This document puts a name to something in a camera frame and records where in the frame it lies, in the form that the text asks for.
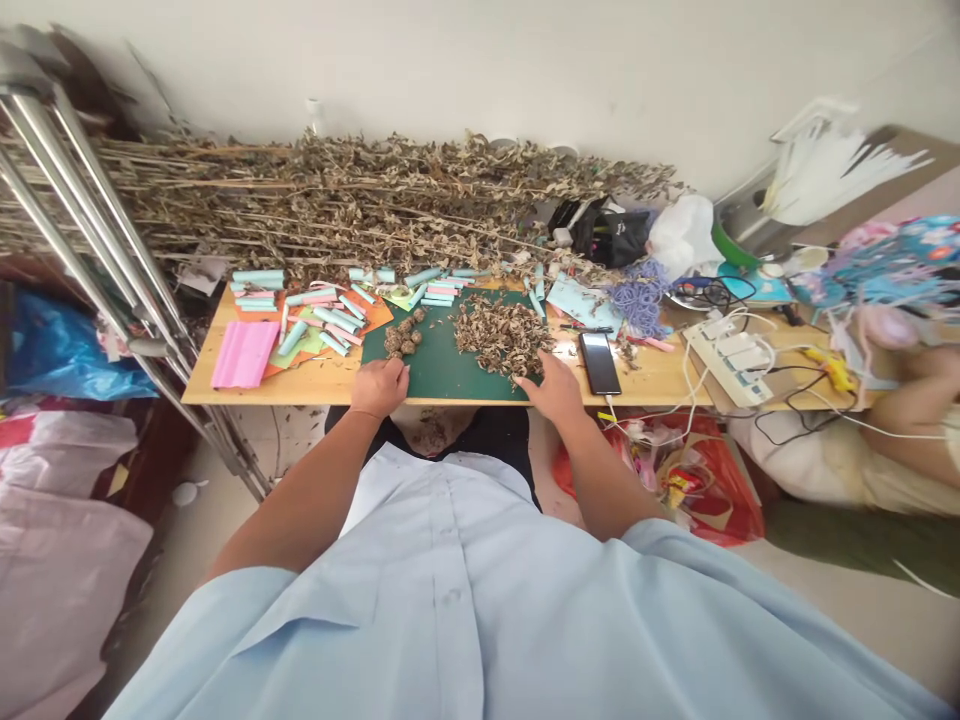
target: green cutting mat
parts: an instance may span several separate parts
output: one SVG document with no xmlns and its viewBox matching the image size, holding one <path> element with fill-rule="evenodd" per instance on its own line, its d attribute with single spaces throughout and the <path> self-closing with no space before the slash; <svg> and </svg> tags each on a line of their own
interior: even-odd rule
<svg viewBox="0 0 960 720">
<path fill-rule="evenodd" d="M 464 302 L 473 293 L 485 292 L 499 297 L 499 290 L 464 289 L 453 302 L 453 307 L 423 306 L 427 311 L 427 318 L 417 325 L 423 333 L 423 342 L 413 355 L 406 355 L 403 359 L 410 366 L 410 389 L 407 397 L 416 398 L 449 398 L 458 400 L 517 400 L 526 401 L 527 396 L 522 390 L 512 392 L 510 379 L 498 373 L 488 373 L 477 365 L 476 353 L 457 352 L 457 342 L 453 338 L 453 320 L 448 315 L 456 317 L 460 314 L 460 303 Z M 523 293 L 508 292 L 504 296 L 504 303 L 521 303 L 529 307 Z M 387 351 L 383 341 L 387 328 L 399 325 L 410 317 L 400 308 L 394 311 L 393 322 L 371 331 L 363 338 L 363 362 L 385 358 Z"/>
</svg>

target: white plastic bag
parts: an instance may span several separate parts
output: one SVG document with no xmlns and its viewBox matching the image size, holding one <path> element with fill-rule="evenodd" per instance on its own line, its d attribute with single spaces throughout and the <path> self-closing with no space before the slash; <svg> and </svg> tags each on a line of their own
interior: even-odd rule
<svg viewBox="0 0 960 720">
<path fill-rule="evenodd" d="M 133 421 L 115 415 L 41 411 L 5 422 L 32 428 L 26 442 L 0 442 L 0 482 L 56 495 L 90 497 L 100 473 L 137 446 Z"/>
<path fill-rule="evenodd" d="M 0 484 L 0 717 L 66 718 L 96 685 L 152 532 L 108 503 Z"/>
<path fill-rule="evenodd" d="M 650 228 L 647 252 L 667 269 L 667 280 L 683 277 L 694 265 L 723 262 L 713 244 L 713 203 L 702 195 L 684 195 Z"/>
</svg>

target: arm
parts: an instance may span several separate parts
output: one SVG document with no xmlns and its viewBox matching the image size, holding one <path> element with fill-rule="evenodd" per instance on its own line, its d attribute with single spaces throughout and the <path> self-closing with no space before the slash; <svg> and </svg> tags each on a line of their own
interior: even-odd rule
<svg viewBox="0 0 960 720">
<path fill-rule="evenodd" d="M 867 422 L 894 435 L 943 436 L 943 421 L 960 394 L 960 350 L 927 350 L 909 361 L 908 370 L 916 379 L 880 398 Z M 862 434 L 878 454 L 921 475 L 960 487 L 960 470 L 945 440 L 896 438 L 869 428 Z"/>
<path fill-rule="evenodd" d="M 400 360 L 360 368 L 346 415 L 227 541 L 203 582 L 254 566 L 303 572 L 320 557 L 343 529 L 373 436 L 409 384 Z"/>
<path fill-rule="evenodd" d="M 540 387 L 526 378 L 514 381 L 560 433 L 570 454 L 577 502 L 590 534 L 601 541 L 620 538 L 640 520 L 665 517 L 657 499 L 644 489 L 637 474 L 584 411 L 580 385 L 570 368 L 542 350 L 540 359 Z"/>
</svg>

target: light blue shirt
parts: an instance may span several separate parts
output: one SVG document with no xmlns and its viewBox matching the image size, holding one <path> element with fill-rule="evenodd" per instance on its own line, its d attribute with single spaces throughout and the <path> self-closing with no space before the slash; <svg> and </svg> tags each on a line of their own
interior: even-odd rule
<svg viewBox="0 0 960 720">
<path fill-rule="evenodd" d="M 601 543 L 493 458 L 385 446 L 305 572 L 198 589 L 107 720 L 952 717 L 733 554 Z"/>
</svg>

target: white wall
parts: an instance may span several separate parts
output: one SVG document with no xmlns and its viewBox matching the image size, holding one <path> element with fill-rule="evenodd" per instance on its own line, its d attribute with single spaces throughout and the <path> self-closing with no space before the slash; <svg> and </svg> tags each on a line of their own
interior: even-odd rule
<svg viewBox="0 0 960 720">
<path fill-rule="evenodd" d="M 952 0 L 3 0 L 0 21 L 73 30 L 102 69 L 248 141 L 289 140 L 321 99 L 333 130 L 464 128 L 676 164 L 719 194 L 814 96 L 960 141 Z"/>
</svg>

